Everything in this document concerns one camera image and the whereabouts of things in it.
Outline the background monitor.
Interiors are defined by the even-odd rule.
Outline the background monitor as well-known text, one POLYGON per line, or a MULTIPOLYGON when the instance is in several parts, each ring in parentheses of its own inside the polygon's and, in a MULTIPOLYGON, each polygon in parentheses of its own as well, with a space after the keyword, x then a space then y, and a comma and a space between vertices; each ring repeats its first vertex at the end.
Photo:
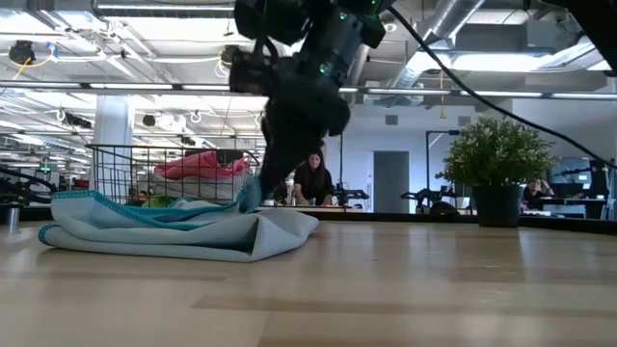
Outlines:
POLYGON ((564 157, 548 171, 549 186, 558 198, 587 198, 591 186, 590 160, 564 157))

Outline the pink microfiber towel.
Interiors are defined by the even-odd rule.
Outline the pink microfiber towel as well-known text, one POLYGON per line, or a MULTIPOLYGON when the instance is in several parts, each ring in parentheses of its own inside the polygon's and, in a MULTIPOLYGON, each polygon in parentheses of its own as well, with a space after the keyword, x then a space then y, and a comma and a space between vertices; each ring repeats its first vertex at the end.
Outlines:
POLYGON ((231 179, 244 174, 250 167, 250 162, 246 157, 234 159, 222 165, 217 155, 218 152, 213 150, 192 154, 183 159, 157 165, 153 172, 173 180, 192 176, 207 179, 231 179))

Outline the leaning person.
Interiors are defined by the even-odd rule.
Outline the leaning person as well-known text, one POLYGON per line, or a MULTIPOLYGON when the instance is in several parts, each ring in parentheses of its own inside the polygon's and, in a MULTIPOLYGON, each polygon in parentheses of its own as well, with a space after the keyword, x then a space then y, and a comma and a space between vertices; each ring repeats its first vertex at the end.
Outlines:
POLYGON ((293 196, 298 205, 326 206, 332 203, 333 195, 332 176, 318 150, 296 168, 293 196))

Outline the potted green plant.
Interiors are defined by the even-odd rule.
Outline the potted green plant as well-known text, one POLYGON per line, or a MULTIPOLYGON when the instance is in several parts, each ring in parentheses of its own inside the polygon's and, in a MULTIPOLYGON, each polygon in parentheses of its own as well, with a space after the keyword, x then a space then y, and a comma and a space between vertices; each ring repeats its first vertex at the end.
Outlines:
POLYGON ((551 149, 518 122, 481 118, 460 130, 436 177, 471 188, 480 226, 516 227, 523 186, 558 161, 551 149))

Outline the black background robot rig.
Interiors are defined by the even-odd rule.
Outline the black background robot rig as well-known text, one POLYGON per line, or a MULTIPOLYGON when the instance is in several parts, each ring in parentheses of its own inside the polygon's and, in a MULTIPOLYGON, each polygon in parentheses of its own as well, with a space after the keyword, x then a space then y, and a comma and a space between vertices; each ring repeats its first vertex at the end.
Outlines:
POLYGON ((443 197, 455 197, 448 191, 431 191, 424 188, 416 193, 406 192, 400 195, 402 200, 414 200, 416 202, 416 214, 422 215, 450 215, 456 212, 456 208, 443 201, 443 197))
POLYGON ((370 196, 364 190, 347 189, 343 183, 337 183, 334 188, 336 204, 347 207, 349 200, 369 200, 370 196))

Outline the light blue microfiber towel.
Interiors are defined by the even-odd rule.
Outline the light blue microfiber towel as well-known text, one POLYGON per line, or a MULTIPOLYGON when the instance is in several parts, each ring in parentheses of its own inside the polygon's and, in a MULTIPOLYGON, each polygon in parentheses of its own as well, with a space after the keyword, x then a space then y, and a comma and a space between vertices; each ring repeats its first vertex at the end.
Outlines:
POLYGON ((53 222, 39 231, 49 247, 80 252, 249 263, 302 247, 319 221, 284 208, 257 211, 256 179, 236 201, 176 200, 167 208, 122 205, 97 191, 52 196, 53 222))

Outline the seated person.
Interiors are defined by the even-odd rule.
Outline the seated person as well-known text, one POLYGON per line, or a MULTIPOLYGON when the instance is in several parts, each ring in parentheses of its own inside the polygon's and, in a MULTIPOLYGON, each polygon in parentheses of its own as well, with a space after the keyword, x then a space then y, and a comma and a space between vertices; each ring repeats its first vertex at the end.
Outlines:
POLYGON ((523 189, 523 203, 525 207, 530 210, 539 210, 542 207, 539 200, 541 198, 553 196, 553 190, 548 183, 541 178, 529 181, 523 189))

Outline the black aluminium table frame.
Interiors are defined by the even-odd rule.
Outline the black aluminium table frame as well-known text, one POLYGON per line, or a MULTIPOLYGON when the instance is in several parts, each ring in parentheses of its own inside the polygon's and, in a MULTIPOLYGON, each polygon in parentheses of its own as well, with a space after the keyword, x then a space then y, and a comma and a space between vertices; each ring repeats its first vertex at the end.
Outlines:
MULTIPOLYGON (((352 212, 350 209, 345 212, 336 212, 333 208, 310 208, 304 214, 315 217, 320 221, 335 222, 383 222, 383 223, 436 223, 436 224, 476 224, 476 216, 432 216, 418 214, 394 214, 394 213, 364 213, 352 212)), ((49 207, 35 206, 22 207, 19 213, 20 222, 42 222, 50 221, 52 215, 49 207)), ((535 227, 551 230, 582 232, 591 234, 601 234, 617 237, 617 222, 590 220, 590 219, 569 219, 553 217, 522 216, 519 219, 520 227, 535 227)))

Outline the black metal stand frame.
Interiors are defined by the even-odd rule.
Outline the black metal stand frame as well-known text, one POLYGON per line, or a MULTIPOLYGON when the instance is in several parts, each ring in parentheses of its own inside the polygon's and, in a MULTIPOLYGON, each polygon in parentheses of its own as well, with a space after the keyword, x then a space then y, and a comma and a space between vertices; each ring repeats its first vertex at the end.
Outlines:
POLYGON ((430 190, 431 187, 431 176, 430 176, 430 148, 432 146, 431 135, 437 134, 438 136, 434 139, 438 141, 443 135, 447 134, 448 136, 458 136, 460 134, 460 130, 427 130, 425 131, 425 172, 426 172, 426 188, 430 190))

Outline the black ceiling device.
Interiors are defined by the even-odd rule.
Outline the black ceiling device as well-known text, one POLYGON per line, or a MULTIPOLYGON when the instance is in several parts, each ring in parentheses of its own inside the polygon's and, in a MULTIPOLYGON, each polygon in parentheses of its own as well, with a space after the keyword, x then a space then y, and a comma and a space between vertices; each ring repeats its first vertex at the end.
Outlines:
POLYGON ((9 59, 18 65, 31 65, 36 60, 33 43, 29 40, 17 40, 9 49, 9 59))

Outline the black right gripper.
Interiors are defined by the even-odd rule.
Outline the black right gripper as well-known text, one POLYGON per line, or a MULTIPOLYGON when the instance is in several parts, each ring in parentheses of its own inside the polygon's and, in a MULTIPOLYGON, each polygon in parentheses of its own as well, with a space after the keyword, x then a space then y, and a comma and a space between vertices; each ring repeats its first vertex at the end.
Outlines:
POLYGON ((263 79, 259 93, 268 97, 262 132, 266 151, 259 185, 266 200, 298 166, 323 146, 327 135, 340 135, 351 117, 347 102, 302 81, 263 79))

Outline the wire mesh basket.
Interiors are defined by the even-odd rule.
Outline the wire mesh basket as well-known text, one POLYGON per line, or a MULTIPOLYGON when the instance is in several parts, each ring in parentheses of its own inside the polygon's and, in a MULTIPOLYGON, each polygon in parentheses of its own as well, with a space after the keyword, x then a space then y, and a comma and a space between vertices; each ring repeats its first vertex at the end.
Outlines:
POLYGON ((90 145, 89 149, 93 153, 92 188, 116 203, 137 207, 142 207, 146 198, 156 196, 149 190, 137 187, 138 177, 154 174, 153 169, 165 162, 213 150, 218 152, 218 161, 222 165, 246 157, 250 167, 243 174, 250 174, 253 179, 260 169, 257 157, 247 150, 235 148, 90 145))

